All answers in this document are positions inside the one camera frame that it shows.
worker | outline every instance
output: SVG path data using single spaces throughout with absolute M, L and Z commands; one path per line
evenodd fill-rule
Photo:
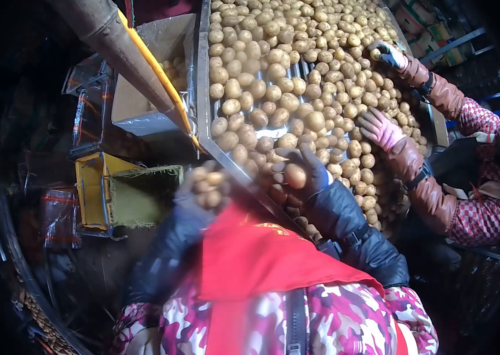
M 215 218 L 194 202 L 187 173 L 128 279 L 109 353 L 437 353 L 403 255 L 305 144 L 276 153 L 305 169 L 305 187 L 291 192 L 341 261 L 264 223 L 273 217 L 242 192 Z
M 459 131 L 469 136 L 432 154 L 424 164 L 413 140 L 381 112 L 370 109 L 358 118 L 364 136 L 387 153 L 390 167 L 408 190 L 410 213 L 417 214 L 411 213 L 412 233 L 401 233 L 401 238 L 417 234 L 471 247 L 496 244 L 500 241 L 500 117 L 393 46 L 376 41 L 368 49 L 379 49 L 376 60 L 395 68 L 407 84 L 447 120 L 456 120 Z M 449 250 L 434 248 L 431 254 L 437 258 L 450 254 L 456 264 L 460 258 Z

yellow box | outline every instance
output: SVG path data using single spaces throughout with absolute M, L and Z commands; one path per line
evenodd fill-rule
M 110 176 L 145 168 L 99 152 L 76 160 L 75 169 L 82 225 L 107 231 L 110 228 Z

work glove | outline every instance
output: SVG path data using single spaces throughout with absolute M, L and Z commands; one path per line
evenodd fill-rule
M 292 188 L 289 185 L 283 185 L 283 190 L 287 194 L 294 195 L 297 199 L 305 202 L 309 200 L 311 196 L 319 193 L 332 184 L 333 177 L 306 144 L 301 144 L 299 150 L 276 148 L 275 153 L 289 160 L 274 164 L 271 167 L 272 172 L 282 173 L 287 164 L 294 163 L 301 166 L 305 170 L 305 175 L 307 176 L 303 188 Z
M 375 41 L 368 46 L 369 51 L 374 49 L 380 50 L 380 54 L 377 54 L 374 59 L 388 63 L 397 70 L 403 70 L 408 66 L 407 57 L 388 43 L 381 40 Z
M 215 165 L 216 161 L 208 161 L 203 166 L 213 171 Z M 197 249 L 203 232 L 228 204 L 229 200 L 224 198 L 217 209 L 203 209 L 195 201 L 193 184 L 192 172 L 187 172 L 175 193 L 173 211 L 157 227 L 157 235 L 146 255 L 128 277 L 123 307 L 139 302 L 166 302 L 189 267 L 183 260 L 192 258 L 186 255 Z
M 404 137 L 400 127 L 373 107 L 369 112 L 362 112 L 357 123 L 360 126 L 360 132 L 386 152 L 389 152 Z

brown sleeve cover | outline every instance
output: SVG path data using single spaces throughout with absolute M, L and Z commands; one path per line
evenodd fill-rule
M 424 165 L 424 157 L 413 141 L 404 137 L 388 152 L 390 166 L 403 183 L 413 181 Z M 435 233 L 446 234 L 451 230 L 457 209 L 457 197 L 445 195 L 434 177 L 420 181 L 408 192 L 411 208 Z
M 408 66 L 404 70 L 400 70 L 399 74 L 411 86 L 419 88 L 428 81 L 429 71 L 414 57 L 406 57 L 408 59 Z M 465 95 L 455 85 L 445 80 L 445 78 L 435 73 L 431 75 L 433 75 L 433 83 L 431 84 L 431 92 L 427 95 L 427 99 L 439 112 L 444 114 L 447 120 L 454 120 L 459 116 Z

pile of potatoes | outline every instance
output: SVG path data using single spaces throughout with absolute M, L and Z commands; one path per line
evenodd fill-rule
M 217 208 L 230 193 L 230 183 L 224 171 L 215 171 L 218 164 L 204 165 L 192 170 L 192 191 L 197 195 L 196 203 L 204 209 Z
M 177 57 L 173 61 L 166 60 L 162 68 L 177 91 L 187 90 L 187 65 L 184 57 Z
M 379 3 L 211 2 L 209 95 L 211 102 L 220 103 L 211 134 L 315 239 L 321 236 L 300 216 L 302 202 L 282 189 L 284 183 L 299 185 L 304 173 L 291 167 L 273 174 L 271 166 L 284 160 L 275 148 L 307 144 L 334 179 L 352 189 L 368 223 L 387 237 L 396 214 L 408 204 L 407 196 L 381 149 L 362 136 L 355 120 L 376 107 L 411 137 L 421 154 L 427 153 L 427 139 L 410 110 L 410 102 L 417 101 L 394 70 L 375 61 L 378 49 L 366 49 L 375 40 L 402 48 L 397 45 L 399 30 Z M 303 61 L 309 73 L 289 77 L 291 65 Z M 287 133 L 276 140 L 260 132 L 283 127 Z

